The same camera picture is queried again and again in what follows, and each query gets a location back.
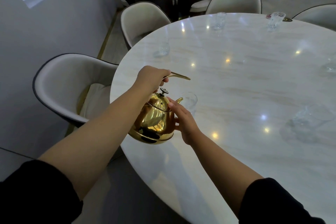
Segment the forearm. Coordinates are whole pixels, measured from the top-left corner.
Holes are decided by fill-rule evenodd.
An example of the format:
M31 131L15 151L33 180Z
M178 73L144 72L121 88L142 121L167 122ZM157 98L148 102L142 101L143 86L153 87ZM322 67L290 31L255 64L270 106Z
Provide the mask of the forearm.
M202 133L193 138L191 146L204 170L238 217L247 187L263 177L232 157Z
M106 111L58 142L39 159L72 182L83 199L117 150L147 101L139 87L132 87Z

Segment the teapot lid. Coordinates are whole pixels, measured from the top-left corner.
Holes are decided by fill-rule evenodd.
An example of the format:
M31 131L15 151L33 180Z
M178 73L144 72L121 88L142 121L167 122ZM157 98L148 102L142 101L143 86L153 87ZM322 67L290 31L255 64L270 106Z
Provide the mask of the teapot lid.
M162 87L160 88L160 90L162 91L162 93L153 93L148 103L162 111L170 112L170 108L168 106L169 100L164 95L165 93L168 94L169 92Z

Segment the marble table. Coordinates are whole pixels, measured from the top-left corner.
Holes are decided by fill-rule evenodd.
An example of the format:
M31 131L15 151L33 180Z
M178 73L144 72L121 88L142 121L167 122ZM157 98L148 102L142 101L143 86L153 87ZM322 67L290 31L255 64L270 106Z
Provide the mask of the marble table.
M199 128L264 177L275 178L313 215L336 221L336 121L318 128L318 141L298 140L288 121L309 104L336 111L336 77L320 73L336 51L336 32L306 22L283 22L268 32L265 15L228 14L222 32L215 15L174 22L147 35L121 61L110 101L123 94L144 65L171 69L177 99L198 97ZM160 39L170 53L158 57ZM181 133L160 145L127 136L122 149L142 180L191 223L238 223Z

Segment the hand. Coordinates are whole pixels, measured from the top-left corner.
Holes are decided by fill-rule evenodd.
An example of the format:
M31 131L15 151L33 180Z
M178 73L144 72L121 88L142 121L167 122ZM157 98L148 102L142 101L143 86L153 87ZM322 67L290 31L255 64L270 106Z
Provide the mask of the hand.
M163 86L169 79L165 76L170 75L171 71L167 69L158 69L152 66L144 66L138 73L133 86L137 86L143 93L150 98L152 93L157 92L160 86Z
M202 134L202 132L198 128L194 117L186 108L171 98L168 97L168 99L170 101L168 104L170 110L172 110L177 115L175 122L179 125L175 125L175 129L181 131L183 141L186 144L191 145L193 140Z

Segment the teapot handle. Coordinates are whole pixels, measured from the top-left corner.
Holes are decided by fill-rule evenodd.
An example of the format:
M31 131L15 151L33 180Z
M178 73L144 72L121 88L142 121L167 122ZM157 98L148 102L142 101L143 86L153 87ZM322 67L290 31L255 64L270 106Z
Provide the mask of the teapot handle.
M191 80L189 77L186 77L186 76L184 76L182 74L178 74L178 73L174 73L174 72L171 72L170 75L167 75L164 78L168 78L168 77L178 77L178 78L182 78L182 79L186 79L186 80Z

